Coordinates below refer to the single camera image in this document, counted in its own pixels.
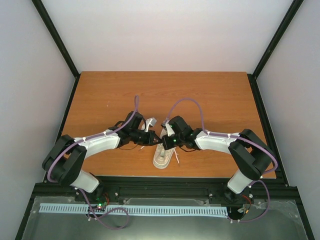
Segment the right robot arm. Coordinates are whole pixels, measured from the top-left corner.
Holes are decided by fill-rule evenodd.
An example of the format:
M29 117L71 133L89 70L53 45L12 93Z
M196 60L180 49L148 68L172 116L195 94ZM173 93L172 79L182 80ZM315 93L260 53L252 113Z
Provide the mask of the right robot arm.
M242 193L246 187L260 180L271 163L278 166L273 152L250 129L240 133L192 129L180 116L166 120L162 127L166 130L161 137L165 150L186 147L192 151L212 150L231 155L238 170L227 187L234 194Z

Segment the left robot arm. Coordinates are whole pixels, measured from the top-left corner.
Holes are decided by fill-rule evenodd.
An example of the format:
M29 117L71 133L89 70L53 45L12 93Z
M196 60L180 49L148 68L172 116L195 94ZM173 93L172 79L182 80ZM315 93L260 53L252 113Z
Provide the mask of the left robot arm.
M87 137L61 136L42 163L47 179L62 187L82 189L92 201L101 200L104 188L93 174L82 170L85 159L131 142L142 147L159 144L161 139L150 129L156 122L154 117L145 119L139 112L132 111L124 121L104 132Z

